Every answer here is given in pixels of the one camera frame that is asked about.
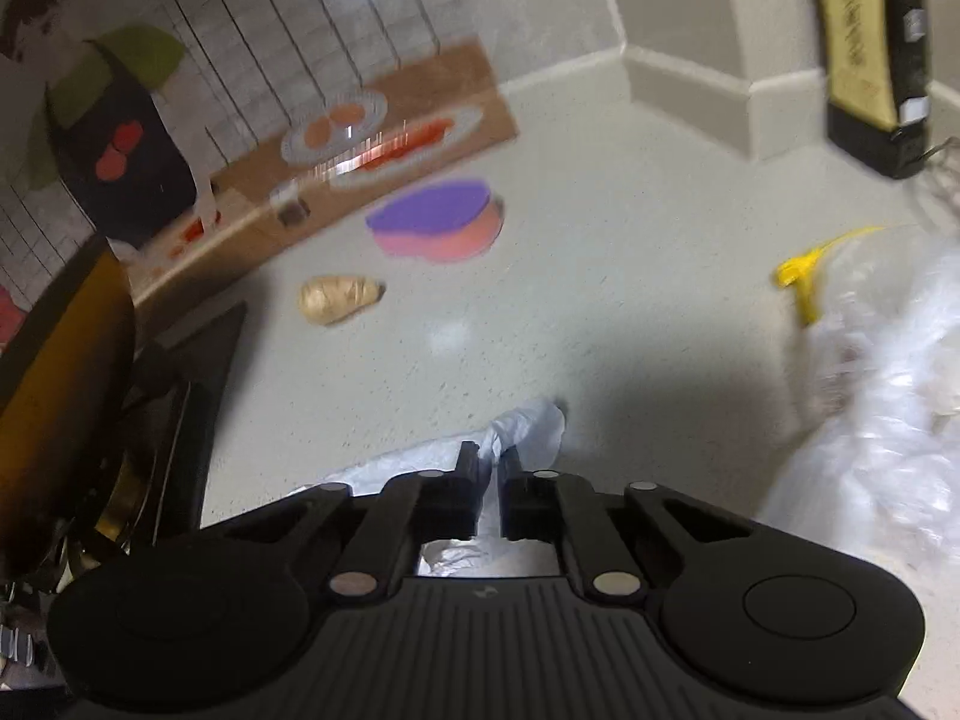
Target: countertop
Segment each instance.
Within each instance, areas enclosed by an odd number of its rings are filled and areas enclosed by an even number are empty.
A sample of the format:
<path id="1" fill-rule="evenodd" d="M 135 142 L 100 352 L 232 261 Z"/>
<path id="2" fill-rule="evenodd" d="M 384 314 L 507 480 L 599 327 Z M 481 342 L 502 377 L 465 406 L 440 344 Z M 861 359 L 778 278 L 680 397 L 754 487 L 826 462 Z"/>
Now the countertop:
<path id="1" fill-rule="evenodd" d="M 911 185 L 825 143 L 748 163 L 630 103 L 616 61 L 507 92 L 517 141 L 436 176 L 485 178 L 502 199 L 503 231 L 488 253 L 456 265 L 394 259 L 356 214 L 171 333 L 239 299 L 250 305 L 205 522 L 482 426 L 537 395 L 568 417 L 560 469 L 599 490 L 652 479 L 752 514 L 800 438 L 798 331 L 774 267 L 866 224 L 946 224 Z M 319 274 L 363 274 L 387 290 L 368 311 L 318 328 L 299 314 L 296 292 Z M 930 627 L 904 698 L 928 718 L 954 717 L 960 624 L 944 589 L 960 587 L 960 571 L 901 576 Z"/>

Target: baseboard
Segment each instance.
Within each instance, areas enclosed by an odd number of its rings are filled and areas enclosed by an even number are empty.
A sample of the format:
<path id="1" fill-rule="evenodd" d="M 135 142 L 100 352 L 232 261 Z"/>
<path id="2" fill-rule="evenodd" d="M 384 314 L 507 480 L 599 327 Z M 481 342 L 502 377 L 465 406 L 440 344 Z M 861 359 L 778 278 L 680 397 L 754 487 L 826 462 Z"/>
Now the baseboard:
<path id="1" fill-rule="evenodd" d="M 950 136 L 960 137 L 960 92 L 933 81 L 929 93 L 930 143 L 942 143 Z"/>
<path id="2" fill-rule="evenodd" d="M 637 46 L 627 46 L 623 58 L 635 101 L 691 124 L 750 159 L 823 138 L 824 75 L 818 69 L 750 83 Z"/>

